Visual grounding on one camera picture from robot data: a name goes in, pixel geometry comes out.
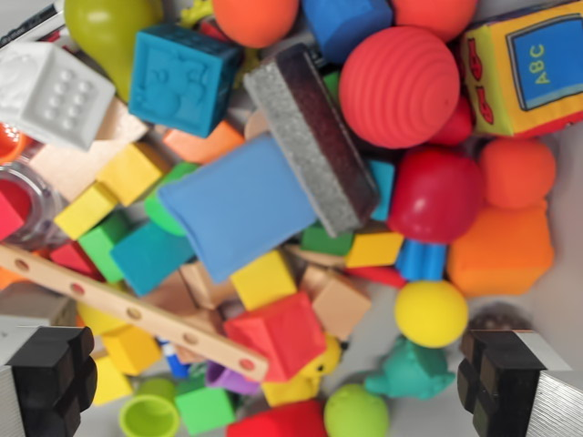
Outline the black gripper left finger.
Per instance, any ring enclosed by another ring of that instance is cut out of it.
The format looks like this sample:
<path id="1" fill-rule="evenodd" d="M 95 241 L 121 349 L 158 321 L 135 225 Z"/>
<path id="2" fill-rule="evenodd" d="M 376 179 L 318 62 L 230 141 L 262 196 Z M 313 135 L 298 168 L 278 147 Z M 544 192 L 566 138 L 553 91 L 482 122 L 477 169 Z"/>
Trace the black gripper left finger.
<path id="1" fill-rule="evenodd" d="M 1 434 L 73 436 L 97 390 L 89 328 L 18 327 L 1 335 Z"/>

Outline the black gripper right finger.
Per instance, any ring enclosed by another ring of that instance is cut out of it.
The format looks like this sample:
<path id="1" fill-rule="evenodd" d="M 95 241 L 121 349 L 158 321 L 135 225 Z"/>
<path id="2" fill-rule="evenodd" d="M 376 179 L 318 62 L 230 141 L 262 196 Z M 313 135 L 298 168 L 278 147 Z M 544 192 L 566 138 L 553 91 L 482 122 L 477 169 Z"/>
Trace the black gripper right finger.
<path id="1" fill-rule="evenodd" d="M 532 330 L 469 330 L 457 371 L 480 436 L 580 436 L 582 372 Z"/>

